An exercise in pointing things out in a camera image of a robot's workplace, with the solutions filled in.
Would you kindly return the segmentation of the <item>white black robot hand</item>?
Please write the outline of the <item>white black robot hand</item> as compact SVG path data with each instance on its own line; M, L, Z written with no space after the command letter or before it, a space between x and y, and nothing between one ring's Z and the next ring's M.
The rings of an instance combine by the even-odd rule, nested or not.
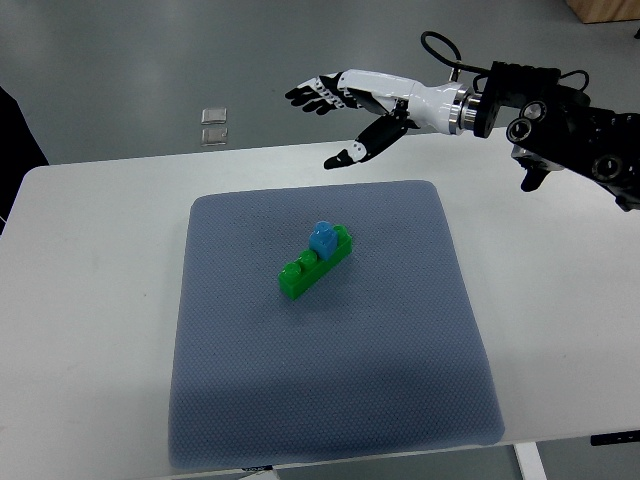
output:
M431 127L446 135L471 130L480 103L479 93L456 81L428 87L416 80L356 69L314 77L285 98L306 113L364 109L377 116L346 148L324 162L327 170L367 162L410 129Z

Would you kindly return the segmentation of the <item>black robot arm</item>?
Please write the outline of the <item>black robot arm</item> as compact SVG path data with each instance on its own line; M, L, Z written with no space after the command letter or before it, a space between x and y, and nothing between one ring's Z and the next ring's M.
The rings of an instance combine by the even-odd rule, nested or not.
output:
M499 110L518 116L506 128L512 157L525 171L521 190L537 190L549 173L567 169L614 197L629 212L639 208L639 115L592 107L582 87L561 83L556 68L495 61L478 69L485 82L474 107L472 130L486 138Z

